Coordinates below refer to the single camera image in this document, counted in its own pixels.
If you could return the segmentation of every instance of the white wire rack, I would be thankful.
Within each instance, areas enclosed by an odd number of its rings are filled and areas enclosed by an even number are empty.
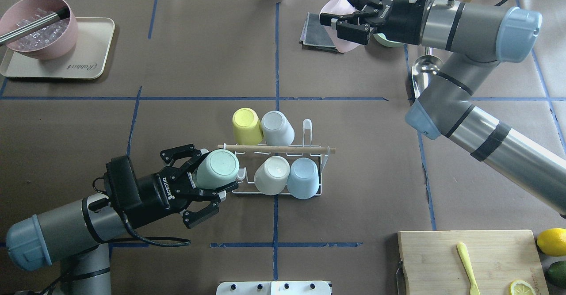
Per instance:
[[[307,133],[309,137],[308,142],[305,141]],[[322,147],[313,145],[313,122],[311,122],[310,119],[303,120],[303,140],[302,144],[300,145],[268,146],[259,144],[257,146],[241,146],[238,144],[223,144],[218,145],[218,148],[223,148],[225,150],[234,152],[236,156],[239,156],[238,160],[240,160],[241,166],[242,162],[246,162],[246,158],[252,155],[254,158],[257,158],[258,155],[271,156],[273,154],[281,154],[282,156],[284,155],[287,160],[294,160],[300,157],[309,157],[317,163],[319,170],[319,189],[315,196],[320,196],[322,194],[322,172],[324,170],[324,166],[326,166],[326,163],[328,162],[330,155],[336,152],[336,148],[331,148],[330,146]],[[262,192],[257,190],[253,179],[251,180],[249,178],[248,168],[246,166],[244,168],[240,168],[238,176],[236,176],[236,181],[240,184],[240,186],[237,190],[234,190],[232,192],[234,194],[263,194]],[[289,195],[291,193],[289,193],[287,186],[285,186],[285,189],[283,189],[283,191],[279,194]]]

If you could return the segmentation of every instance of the lemon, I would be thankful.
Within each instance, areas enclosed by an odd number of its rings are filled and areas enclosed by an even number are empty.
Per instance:
[[[536,245],[546,255],[563,257],[566,255],[566,229],[548,229],[536,237]]]
[[[566,288],[566,261],[552,263],[546,271],[546,280],[558,287]]]
[[[510,295],[536,295],[532,286],[523,280],[516,280],[509,286]]]

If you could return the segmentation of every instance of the brown table surface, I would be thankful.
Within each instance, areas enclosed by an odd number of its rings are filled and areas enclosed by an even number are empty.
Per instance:
[[[16,1],[0,0],[0,14]],[[93,194],[91,181],[113,157],[129,154],[144,175],[162,167],[162,149],[233,143],[230,118],[241,107],[260,116],[279,109],[295,130],[309,118],[314,143],[338,148],[322,196],[229,195],[192,230],[178,216],[139,230],[190,238],[190,247],[111,245],[115,294],[214,294],[220,281],[255,280],[326,280],[334,294],[394,294],[400,230],[538,234],[564,224],[457,145],[420,137],[404,122],[408,70],[422,47],[303,49],[306,13],[328,0],[66,1],[77,16],[115,21],[111,54],[93,81],[0,77],[0,241],[12,224]],[[565,4],[506,3],[543,13],[540,38],[524,62],[500,65],[473,98],[561,157]],[[22,272],[0,248],[0,293],[38,291],[58,275],[58,264]]]

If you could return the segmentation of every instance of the light blue joint cap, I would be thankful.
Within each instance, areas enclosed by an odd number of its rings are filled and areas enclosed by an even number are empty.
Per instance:
[[[6,247],[10,259],[26,271],[52,264],[37,215],[12,225],[6,237]]]
[[[507,11],[499,26],[495,53],[499,61],[522,62],[534,47],[542,14],[513,7]]]
[[[440,131],[432,122],[432,119],[430,119],[430,116],[427,114],[419,100],[415,100],[409,109],[409,112],[405,115],[405,122],[432,140],[435,140],[438,136],[440,136]]]

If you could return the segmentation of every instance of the wooden cutting board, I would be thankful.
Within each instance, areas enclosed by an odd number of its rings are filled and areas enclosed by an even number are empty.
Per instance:
[[[509,295],[517,279],[548,295],[530,230],[400,231],[407,295],[468,295],[470,282],[456,244],[464,242],[481,295]]]

